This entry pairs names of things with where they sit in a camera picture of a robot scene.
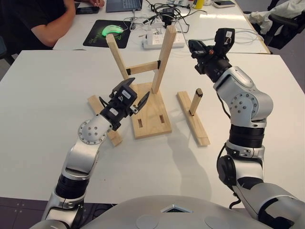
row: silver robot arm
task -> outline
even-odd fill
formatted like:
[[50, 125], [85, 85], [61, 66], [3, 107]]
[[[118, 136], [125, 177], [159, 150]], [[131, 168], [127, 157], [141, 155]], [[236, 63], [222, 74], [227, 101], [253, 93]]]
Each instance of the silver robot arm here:
[[195, 69], [208, 75], [219, 99], [230, 109], [230, 137], [223, 147], [227, 155], [221, 157], [220, 153], [217, 159], [219, 178], [252, 218], [272, 228], [290, 228], [297, 221], [304, 224], [300, 218], [304, 217], [305, 203], [277, 185], [264, 183], [262, 142], [272, 99], [241, 69], [229, 64], [225, 54], [234, 43], [234, 29], [219, 29], [215, 42], [215, 46], [205, 46], [189, 40], [189, 49], [198, 61]]
[[31, 229], [77, 229], [83, 214], [86, 188], [98, 161], [100, 146], [110, 130], [117, 130], [120, 121], [138, 113], [146, 104], [149, 92], [133, 105], [136, 92], [129, 87], [134, 78], [122, 81], [110, 94], [109, 103], [101, 100], [104, 109], [78, 129], [75, 145], [68, 152], [58, 183], [42, 216]]

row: chair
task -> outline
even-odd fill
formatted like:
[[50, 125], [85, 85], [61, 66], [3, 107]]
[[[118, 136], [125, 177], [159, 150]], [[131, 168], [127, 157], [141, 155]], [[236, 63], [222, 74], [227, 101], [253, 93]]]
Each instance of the chair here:
[[277, 5], [278, 2], [279, 2], [279, 0], [272, 0], [270, 5], [267, 8], [268, 11], [270, 11], [272, 8], [274, 8]]
[[15, 61], [15, 59], [11, 55], [7, 54], [6, 45], [4, 43], [3, 38], [0, 36], [0, 60], [1, 59], [5, 59], [9, 65], [12, 65]]
[[[268, 18], [272, 21], [272, 26], [264, 36], [264, 42], [267, 46], [276, 49], [283, 48], [305, 28], [305, 11], [292, 19], [277, 16], [275, 14], [270, 14]], [[283, 26], [281, 33], [275, 36], [276, 31], [281, 26]]]
[[12, 65], [15, 59], [14, 54], [19, 54], [21, 48], [18, 40], [11, 34], [10, 29], [4, 22], [2, 15], [2, 0], [0, 0], [0, 60], [5, 59], [9, 65]]

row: desk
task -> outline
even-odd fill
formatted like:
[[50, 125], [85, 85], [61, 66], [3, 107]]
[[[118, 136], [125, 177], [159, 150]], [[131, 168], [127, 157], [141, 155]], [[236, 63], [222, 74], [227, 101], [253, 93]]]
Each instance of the desk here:
[[[157, 2], [165, 3], [165, 0], [152, 0], [152, 4]], [[86, 3], [81, 3], [80, 7], [86, 6]], [[118, 12], [118, 13], [106, 13], [106, 7], [101, 8], [98, 14], [92, 15], [76, 15], [73, 25], [65, 36], [60, 38], [55, 44], [55, 50], [74, 50], [74, 49], [85, 49], [85, 50], [99, 50], [99, 47], [88, 47], [83, 46], [87, 35], [89, 34], [92, 26], [96, 20], [120, 20], [124, 18], [132, 17], [132, 12]], [[186, 15], [188, 9], [181, 9], [182, 14]], [[214, 38], [216, 31], [219, 28], [242, 28], [242, 29], [252, 29], [249, 22], [243, 16], [240, 8], [238, 6], [229, 7], [229, 8], [216, 8], [214, 6], [203, 6], [202, 10], [208, 12], [208, 15], [205, 15], [203, 12], [197, 12], [185, 20], [191, 25], [188, 33], [185, 34], [186, 39], [209, 39]], [[148, 3], [143, 0], [143, 7], [141, 11], [136, 11], [135, 15], [140, 16], [152, 16], [153, 12], [148, 8]], [[183, 20], [180, 20], [180, 23], [184, 30], [187, 29], [187, 26], [183, 25]], [[177, 24], [177, 30], [181, 30], [180, 26]], [[142, 38], [139, 38], [139, 35], [144, 35], [147, 32], [141, 28], [132, 31], [129, 37], [127, 44], [128, 50], [133, 51], [143, 51], [142, 47]], [[230, 50], [230, 52], [235, 53], [270, 53], [265, 44], [256, 40], [252, 43], [247, 44], [238, 44], [237, 42], [248, 42], [249, 38], [255, 38], [255, 35], [249, 33], [239, 33], [236, 35], [236, 43]], [[208, 45], [214, 45], [214, 40], [205, 42]], [[179, 51], [188, 51], [187, 47], [182, 49], [174, 49], [174, 52]]]
[[[101, 61], [103, 56], [109, 58]], [[122, 50], [122, 56], [127, 65], [155, 60], [144, 52]], [[230, 53], [228, 58], [274, 101], [264, 138], [265, 182], [280, 185], [304, 201], [305, 96], [301, 88], [280, 56]], [[171, 54], [161, 83], [173, 132], [135, 140], [131, 119], [123, 119], [119, 128], [123, 142], [115, 148], [109, 139], [103, 143], [86, 202], [120, 203], [159, 194], [202, 198], [226, 207], [235, 200], [216, 171], [230, 122], [213, 83], [198, 75], [194, 65], [189, 54]], [[152, 80], [153, 73], [135, 76], [136, 83], [144, 83]], [[0, 196], [48, 200], [79, 125], [93, 117], [87, 98], [97, 94], [106, 99], [121, 80], [109, 49], [23, 51], [0, 82]], [[176, 98], [184, 90], [192, 96], [197, 87], [204, 93], [197, 112], [211, 141], [201, 148]]]

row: computer mouse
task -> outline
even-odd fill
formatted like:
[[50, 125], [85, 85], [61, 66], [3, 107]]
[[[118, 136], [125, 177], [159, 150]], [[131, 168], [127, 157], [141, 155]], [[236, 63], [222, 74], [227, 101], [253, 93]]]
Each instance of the computer mouse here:
[[114, 36], [120, 35], [124, 30], [118, 25], [107, 25], [103, 31], [102, 35], [105, 37], [107, 34], [112, 33]]

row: power strip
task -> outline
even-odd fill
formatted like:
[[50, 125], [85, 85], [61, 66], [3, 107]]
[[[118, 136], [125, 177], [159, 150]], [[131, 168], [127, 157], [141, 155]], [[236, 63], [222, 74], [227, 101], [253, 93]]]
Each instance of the power strip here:
[[[161, 49], [163, 44], [164, 34], [152, 35], [152, 42], [148, 42], [146, 38], [143, 39], [143, 47], [146, 50], [149, 49]], [[183, 48], [185, 40], [182, 33], [177, 33], [173, 42], [173, 48]]]

